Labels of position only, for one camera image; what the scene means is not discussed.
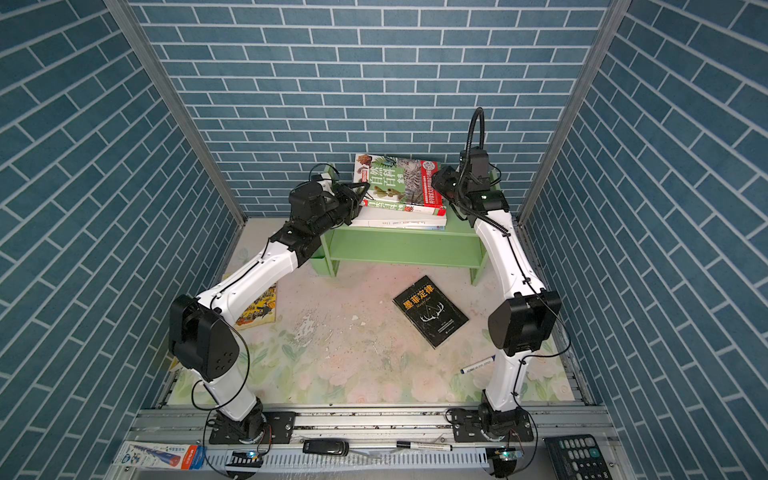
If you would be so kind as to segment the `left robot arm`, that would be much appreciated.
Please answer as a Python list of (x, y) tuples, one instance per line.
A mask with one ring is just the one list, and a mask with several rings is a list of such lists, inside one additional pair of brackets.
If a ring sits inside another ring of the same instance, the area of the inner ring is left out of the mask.
[(215, 411), (234, 422), (251, 418), (257, 396), (237, 367), (247, 344), (236, 321), (269, 287), (297, 270), (320, 248), (322, 236), (357, 218), (370, 185), (316, 175), (289, 194), (289, 219), (265, 247), (229, 278), (194, 296), (181, 295), (169, 309), (169, 351), (194, 371), (216, 401)]

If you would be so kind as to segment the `black book yellow title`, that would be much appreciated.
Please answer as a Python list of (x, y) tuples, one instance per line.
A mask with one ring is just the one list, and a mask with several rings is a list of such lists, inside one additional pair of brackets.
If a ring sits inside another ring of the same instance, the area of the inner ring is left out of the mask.
[(395, 296), (393, 303), (433, 349), (469, 321), (428, 276)]

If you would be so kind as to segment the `green nature encyclopedia book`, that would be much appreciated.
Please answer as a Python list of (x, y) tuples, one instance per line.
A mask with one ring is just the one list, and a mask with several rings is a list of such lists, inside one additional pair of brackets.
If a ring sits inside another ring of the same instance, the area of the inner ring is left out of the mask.
[(353, 181), (369, 185), (363, 206), (444, 216), (443, 197), (432, 185), (439, 170), (434, 161), (364, 153), (355, 157)]

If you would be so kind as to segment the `white La Dame book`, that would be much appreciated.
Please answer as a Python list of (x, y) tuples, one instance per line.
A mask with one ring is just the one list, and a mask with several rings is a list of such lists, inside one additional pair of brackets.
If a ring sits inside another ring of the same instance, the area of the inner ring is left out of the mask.
[(352, 221), (351, 226), (356, 228), (442, 230), (446, 224), (446, 216), (363, 206), (359, 215)]

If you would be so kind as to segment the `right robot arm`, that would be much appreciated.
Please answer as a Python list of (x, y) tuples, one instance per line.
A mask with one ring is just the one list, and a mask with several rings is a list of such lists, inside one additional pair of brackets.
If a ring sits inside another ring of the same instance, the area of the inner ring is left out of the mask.
[(559, 294), (546, 288), (527, 259), (504, 194), (491, 186), (489, 156), (480, 147), (462, 151), (458, 169), (446, 167), (432, 181), (482, 242), (500, 282), (503, 301), (488, 319), (497, 348), (484, 408), (491, 415), (521, 407), (526, 370), (542, 358), (562, 306)]

